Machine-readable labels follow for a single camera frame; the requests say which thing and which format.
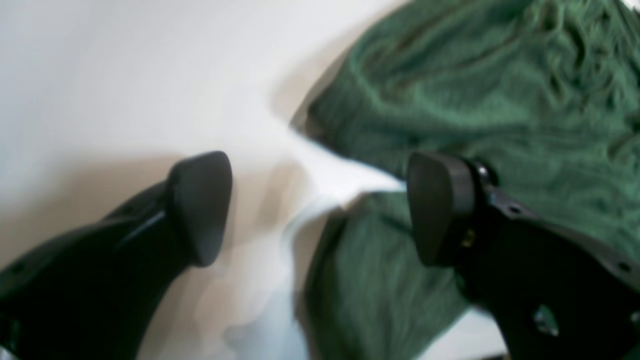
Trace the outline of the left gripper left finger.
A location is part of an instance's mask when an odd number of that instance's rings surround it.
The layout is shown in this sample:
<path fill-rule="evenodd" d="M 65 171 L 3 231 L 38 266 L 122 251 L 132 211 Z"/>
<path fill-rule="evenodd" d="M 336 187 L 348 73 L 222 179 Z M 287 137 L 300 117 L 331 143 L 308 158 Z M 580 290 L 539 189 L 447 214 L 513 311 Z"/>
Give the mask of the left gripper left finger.
<path fill-rule="evenodd" d="M 189 157 L 101 220 L 15 259 L 0 277 L 1 358 L 134 360 L 174 280 L 219 255 L 232 191 L 226 153 Z"/>

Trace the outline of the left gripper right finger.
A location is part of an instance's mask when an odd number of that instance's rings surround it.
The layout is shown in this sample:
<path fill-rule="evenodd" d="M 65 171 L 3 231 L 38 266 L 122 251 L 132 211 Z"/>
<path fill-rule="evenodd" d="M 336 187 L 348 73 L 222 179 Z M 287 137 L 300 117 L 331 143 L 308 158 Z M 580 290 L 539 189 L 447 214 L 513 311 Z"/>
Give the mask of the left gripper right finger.
<path fill-rule="evenodd" d="M 406 194 L 420 261 L 457 271 L 513 360 L 639 358 L 639 264 L 631 257 L 540 218 L 479 161 L 412 153 Z"/>

